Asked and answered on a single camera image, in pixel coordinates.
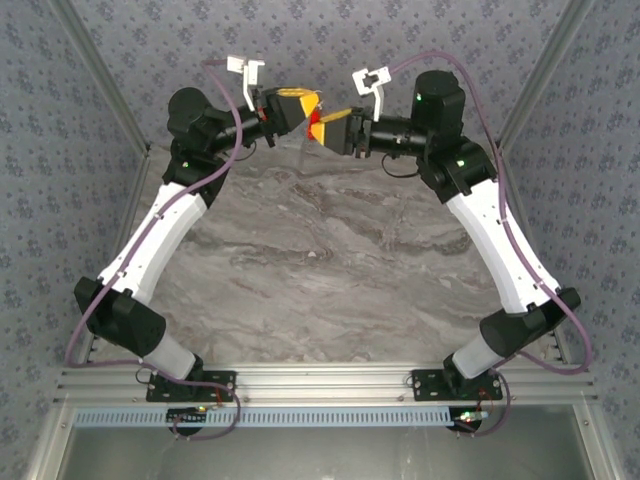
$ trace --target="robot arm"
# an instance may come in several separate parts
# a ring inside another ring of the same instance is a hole
[[[228,68],[243,74],[245,98],[250,101],[238,109],[243,145],[265,138],[274,146],[274,136],[282,136],[300,125],[319,103],[316,92],[303,88],[272,88],[259,92],[257,84],[260,61],[229,57]],[[169,102],[167,128],[174,137],[171,161],[163,175],[153,206],[122,252],[105,268],[97,280],[80,279],[74,290],[84,313],[109,279],[118,275],[112,288],[90,316],[89,330],[105,340],[126,348],[178,379],[199,380],[202,360],[182,347],[166,330],[165,319],[148,308],[164,267],[184,235],[211,207],[226,178],[217,180],[179,198],[162,215],[159,210],[180,192],[203,180],[225,161],[220,154],[236,141],[236,124],[231,112],[214,108],[195,88],[176,92]],[[158,221],[151,233],[139,243],[149,223]],[[122,271],[125,257],[131,255]]]
[[[502,222],[510,222],[528,262],[544,284],[575,309],[575,289],[561,290],[542,266],[507,208],[498,209],[498,183],[486,152],[462,135],[465,93],[450,72],[418,76],[410,118],[382,115],[382,85],[388,70],[353,74],[361,95],[373,94],[375,107],[349,108],[321,118],[311,126],[315,139],[341,155],[368,157],[382,152],[416,158],[421,180],[458,218],[477,246],[500,294],[502,310],[480,322],[479,334],[444,361],[444,377],[454,393],[477,391],[474,379],[554,329],[564,313],[536,285],[509,242]]]

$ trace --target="yellow object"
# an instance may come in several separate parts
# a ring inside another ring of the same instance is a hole
[[[312,124],[311,135],[320,145],[324,145],[324,123],[316,122]]]
[[[344,110],[340,110],[339,112],[333,112],[333,113],[330,113],[329,115],[325,115],[324,117],[321,117],[320,122],[321,123],[333,122],[334,120],[338,120],[339,118],[346,117],[350,113],[351,113],[351,109],[345,108]]]
[[[344,110],[340,110],[339,112],[333,112],[329,115],[325,115],[320,118],[320,120],[313,125],[311,125],[311,135],[315,138],[320,145],[324,145],[324,135],[325,135],[325,125],[329,122],[333,122],[334,120],[338,120],[342,117],[346,117],[351,113],[350,108],[345,108]]]
[[[278,94],[283,97],[299,97],[300,105],[304,111],[304,116],[308,117],[320,103],[320,97],[317,92],[307,88],[281,88]]]

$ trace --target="blue cable tray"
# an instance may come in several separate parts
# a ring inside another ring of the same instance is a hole
[[[79,408],[74,426],[167,427],[167,408]],[[235,415],[231,407],[209,410],[199,427],[225,427]],[[443,427],[453,421],[448,407],[246,407],[238,427]],[[180,423],[178,426],[194,426]]]

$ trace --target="red object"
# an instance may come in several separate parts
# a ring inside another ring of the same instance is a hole
[[[316,107],[316,109],[311,112],[311,116],[309,117],[309,126],[307,126],[307,138],[309,140],[315,140],[313,135],[311,134],[311,125],[314,123],[318,123],[320,121],[320,109]]]

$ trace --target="patterned wallpaper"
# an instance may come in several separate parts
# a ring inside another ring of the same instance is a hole
[[[639,52],[637,0],[596,2],[511,154],[541,255],[582,294],[629,478],[640,478]]]
[[[0,13],[0,479],[17,480],[79,319],[73,286],[107,260],[137,155],[48,4]]]
[[[351,73],[444,49],[469,65],[497,132],[566,0],[74,0],[148,140],[167,143],[167,102],[195,85],[199,63],[229,53],[267,61],[265,86],[323,91],[325,107],[360,105]],[[434,61],[434,67],[447,67]],[[423,66],[385,87],[386,112],[409,115]],[[240,76],[235,98],[240,101]],[[468,132],[479,132],[473,109]]]

